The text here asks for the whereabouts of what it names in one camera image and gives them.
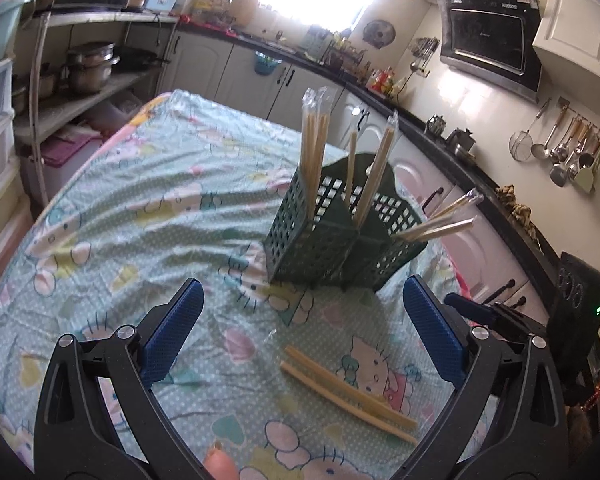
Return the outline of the chopstick pair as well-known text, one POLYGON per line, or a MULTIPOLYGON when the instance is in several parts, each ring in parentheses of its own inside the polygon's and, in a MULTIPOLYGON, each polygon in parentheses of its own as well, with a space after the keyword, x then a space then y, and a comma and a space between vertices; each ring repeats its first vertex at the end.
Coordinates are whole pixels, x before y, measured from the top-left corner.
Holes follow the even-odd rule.
POLYGON ((372 206, 373 198, 379 188, 380 180, 385 171, 389 151, 398 128, 399 114, 395 110, 387 119, 384 135, 381 138, 379 148, 374 156, 372 166, 370 166, 370 174, 367 176, 362 193, 358 199, 358 204, 356 205, 353 223, 357 229, 364 224, 368 212, 370 211, 370 206, 372 206))
POLYGON ((351 196, 353 191, 353 180, 355 175, 356 142, 358 142, 358 132, 356 131, 356 129, 353 129, 349 138, 346 186, 344 187, 344 204, 348 209, 350 208, 351 196))
POLYGON ((334 99, 335 90, 330 87, 317 90, 307 88, 302 98, 299 170, 306 185, 306 214, 309 220, 314 217, 334 99))
POLYGON ((417 422, 390 408, 382 396, 354 388, 293 346, 286 346, 284 351, 287 359, 279 363, 282 372, 367 425, 403 442, 418 445, 412 435, 417 422))

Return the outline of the wrapped chopstick pair leaning out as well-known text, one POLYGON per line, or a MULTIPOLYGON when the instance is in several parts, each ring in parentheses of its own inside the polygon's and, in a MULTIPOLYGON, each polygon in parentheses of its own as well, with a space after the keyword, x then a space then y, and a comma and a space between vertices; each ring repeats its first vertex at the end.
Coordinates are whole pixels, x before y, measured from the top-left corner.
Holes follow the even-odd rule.
POLYGON ((470 230, 474 226, 476 218, 461 219, 460 213, 469 206, 478 205, 483 199, 483 194, 473 188, 425 222, 397 232, 391 238, 393 240, 403 240, 407 243, 419 243, 470 230))

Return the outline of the black countertop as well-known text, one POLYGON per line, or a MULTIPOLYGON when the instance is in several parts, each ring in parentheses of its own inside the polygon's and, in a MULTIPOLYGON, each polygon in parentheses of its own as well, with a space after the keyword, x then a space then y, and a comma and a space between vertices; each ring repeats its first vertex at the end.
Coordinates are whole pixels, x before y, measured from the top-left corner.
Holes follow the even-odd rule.
MULTIPOLYGON (((280 58, 338 84, 338 86, 353 93, 379 114, 388 115, 393 110, 393 107, 386 100, 373 96, 358 84, 351 84, 320 64, 313 63, 300 55, 268 46, 261 40, 227 35, 225 32, 194 23, 180 23, 176 26, 176 30, 265 52, 274 56, 274 58, 280 58)), ((448 180, 464 191, 478 188, 484 195, 484 201, 479 206, 479 210, 490 222, 492 228, 498 232, 503 243, 507 245, 524 273, 527 274, 536 292, 542 298, 550 299, 555 290, 559 257, 553 247, 548 244, 546 238, 540 235, 539 240, 534 242, 528 237, 524 228, 510 216, 498 198, 498 194, 495 192, 496 183, 490 180, 479 167, 469 168, 463 165, 454 157, 452 152, 446 149, 443 142, 427 136, 424 133, 425 123, 412 113, 399 110, 399 116, 402 136, 407 138, 411 144, 414 144, 448 180)))

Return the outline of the green hanging spatula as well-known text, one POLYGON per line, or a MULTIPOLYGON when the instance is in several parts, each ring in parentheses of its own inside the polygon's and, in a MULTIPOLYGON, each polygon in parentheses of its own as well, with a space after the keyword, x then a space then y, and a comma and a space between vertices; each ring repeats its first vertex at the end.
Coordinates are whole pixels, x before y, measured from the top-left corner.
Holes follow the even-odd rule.
POLYGON ((582 192, 591 194, 594 188, 595 174, 597 166, 600 164, 600 143, 593 154, 588 156, 588 160, 581 165, 574 183, 582 192))

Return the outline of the hanging metal ladle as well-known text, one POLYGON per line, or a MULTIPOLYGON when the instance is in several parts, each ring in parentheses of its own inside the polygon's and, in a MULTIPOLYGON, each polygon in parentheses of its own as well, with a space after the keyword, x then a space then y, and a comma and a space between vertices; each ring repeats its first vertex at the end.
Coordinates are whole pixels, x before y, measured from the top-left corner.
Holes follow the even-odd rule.
POLYGON ((553 127, 550 129, 550 133, 548 134, 545 141, 538 142, 532 145, 531 155, 534 159, 547 160, 550 157, 550 150, 548 149, 550 147, 550 142, 553 141, 555 134, 562 125, 562 122, 564 121, 564 118, 567 114, 568 107, 569 105, 564 105, 560 108, 560 112, 554 122, 553 127))

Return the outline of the metal strainer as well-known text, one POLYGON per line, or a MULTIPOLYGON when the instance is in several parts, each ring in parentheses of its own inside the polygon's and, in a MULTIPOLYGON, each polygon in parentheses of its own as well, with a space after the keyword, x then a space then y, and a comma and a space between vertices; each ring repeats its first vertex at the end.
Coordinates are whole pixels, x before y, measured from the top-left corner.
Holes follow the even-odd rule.
POLYGON ((552 102, 552 99, 548 98, 543 103, 543 105, 534 115, 529 127, 522 129, 510 136, 508 141, 509 155, 512 156, 512 159, 516 160, 516 162, 528 162, 531 159, 531 148, 533 144, 531 129, 542 118, 547 110, 547 107, 550 105, 550 102, 552 102))

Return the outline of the green perforated utensil basket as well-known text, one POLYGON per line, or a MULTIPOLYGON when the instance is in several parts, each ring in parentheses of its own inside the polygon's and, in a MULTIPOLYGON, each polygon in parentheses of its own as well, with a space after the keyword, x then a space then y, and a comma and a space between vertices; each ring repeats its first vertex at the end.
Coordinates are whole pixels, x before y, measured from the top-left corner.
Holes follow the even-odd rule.
POLYGON ((348 160, 322 168, 314 215, 308 215, 308 189, 299 171, 265 237, 268 280, 298 285, 350 286, 377 292, 402 266, 424 251, 424 242, 408 242, 396 233, 422 219, 410 202, 396 192, 393 170, 387 166, 370 211, 359 228, 353 215, 374 155, 355 155, 353 191, 346 202, 348 160))

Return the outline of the steel kettle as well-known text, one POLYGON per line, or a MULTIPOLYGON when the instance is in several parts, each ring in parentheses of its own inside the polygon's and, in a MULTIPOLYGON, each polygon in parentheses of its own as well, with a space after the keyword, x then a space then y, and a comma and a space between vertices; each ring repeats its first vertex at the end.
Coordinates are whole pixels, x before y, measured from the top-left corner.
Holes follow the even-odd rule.
POLYGON ((456 157, 472 156, 476 140, 468 129, 455 128, 445 141, 446 148, 456 157))

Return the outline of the Hello Kitty tablecloth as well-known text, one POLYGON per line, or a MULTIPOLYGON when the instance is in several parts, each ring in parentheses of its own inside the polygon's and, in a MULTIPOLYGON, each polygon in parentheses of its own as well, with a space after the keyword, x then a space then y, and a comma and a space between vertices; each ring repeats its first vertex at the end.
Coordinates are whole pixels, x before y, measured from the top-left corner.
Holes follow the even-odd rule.
POLYGON ((111 139, 55 197, 0 278, 0 434, 33 460, 56 340, 140 322, 188 278, 204 310, 155 395, 192 451, 222 444, 244 479, 387 479, 413 447, 280 370, 294 347, 413 419, 422 438, 452 386, 408 318, 405 280, 460 291, 429 243, 382 289, 266 278, 265 235, 299 157, 298 133, 177 91, 111 139))

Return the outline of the wrapped chopstick pair in basket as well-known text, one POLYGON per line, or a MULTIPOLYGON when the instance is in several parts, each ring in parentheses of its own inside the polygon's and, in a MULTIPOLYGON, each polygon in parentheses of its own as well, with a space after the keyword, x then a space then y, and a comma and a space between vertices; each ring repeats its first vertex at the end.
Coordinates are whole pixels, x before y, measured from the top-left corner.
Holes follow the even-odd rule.
POLYGON ((358 132, 356 131, 356 129, 353 129, 349 138, 346 186, 344 187, 344 204, 348 209, 350 208, 351 196, 353 191, 353 180, 355 175, 356 142, 358 142, 358 132))
POLYGON ((373 198, 379 188, 380 180, 385 171, 389 151, 398 128, 399 114, 395 110, 387 119, 384 135, 381 138, 379 148, 374 156, 372 166, 370 166, 370 174, 367 176, 362 193, 358 199, 358 204, 356 205, 353 223, 357 229, 364 224, 368 212, 370 211, 370 206, 372 206, 373 198))

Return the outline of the pink lidded storage box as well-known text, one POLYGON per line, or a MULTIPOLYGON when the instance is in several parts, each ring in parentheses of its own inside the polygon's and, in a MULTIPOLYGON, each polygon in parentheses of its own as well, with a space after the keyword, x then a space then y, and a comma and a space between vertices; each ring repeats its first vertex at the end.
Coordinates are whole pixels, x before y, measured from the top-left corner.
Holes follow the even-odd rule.
MULTIPOLYGON (((41 144, 43 176, 49 200, 99 150, 103 140, 96 130, 66 125, 41 144)), ((19 158, 24 189, 35 203, 41 205, 42 195, 31 149, 27 146, 21 148, 19 158)))

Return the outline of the white upper cabinet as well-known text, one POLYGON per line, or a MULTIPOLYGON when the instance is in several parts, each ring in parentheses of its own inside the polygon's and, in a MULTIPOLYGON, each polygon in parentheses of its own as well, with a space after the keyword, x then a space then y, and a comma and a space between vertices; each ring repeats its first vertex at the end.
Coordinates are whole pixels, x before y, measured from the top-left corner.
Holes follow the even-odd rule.
POLYGON ((547 70, 573 65, 600 79, 600 0, 547 0, 533 47, 547 70))

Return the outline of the black range hood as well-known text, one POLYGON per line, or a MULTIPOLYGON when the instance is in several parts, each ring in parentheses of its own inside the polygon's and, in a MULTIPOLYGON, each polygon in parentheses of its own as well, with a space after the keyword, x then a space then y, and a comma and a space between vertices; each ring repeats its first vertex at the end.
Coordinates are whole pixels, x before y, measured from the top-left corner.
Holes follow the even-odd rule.
POLYGON ((539 0, 436 0, 441 62, 534 102, 542 63, 533 41, 539 0))

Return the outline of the teal hanging bowl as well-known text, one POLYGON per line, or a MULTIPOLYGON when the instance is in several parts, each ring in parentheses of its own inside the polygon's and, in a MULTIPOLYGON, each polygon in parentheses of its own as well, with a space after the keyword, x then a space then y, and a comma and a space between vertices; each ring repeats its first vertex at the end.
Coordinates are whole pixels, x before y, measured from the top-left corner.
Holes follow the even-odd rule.
POLYGON ((279 58, 272 58, 263 52, 254 52, 254 71, 261 76, 268 76, 274 73, 274 70, 282 64, 279 58))

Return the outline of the stacked steel pots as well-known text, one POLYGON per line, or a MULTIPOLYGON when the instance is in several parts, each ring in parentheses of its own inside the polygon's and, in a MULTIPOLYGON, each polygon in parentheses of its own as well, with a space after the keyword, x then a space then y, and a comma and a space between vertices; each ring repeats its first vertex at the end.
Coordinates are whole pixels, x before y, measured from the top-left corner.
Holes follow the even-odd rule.
POLYGON ((93 41, 70 48, 66 53, 69 89, 76 94, 95 94, 108 84, 112 68, 119 63, 116 45, 93 41))

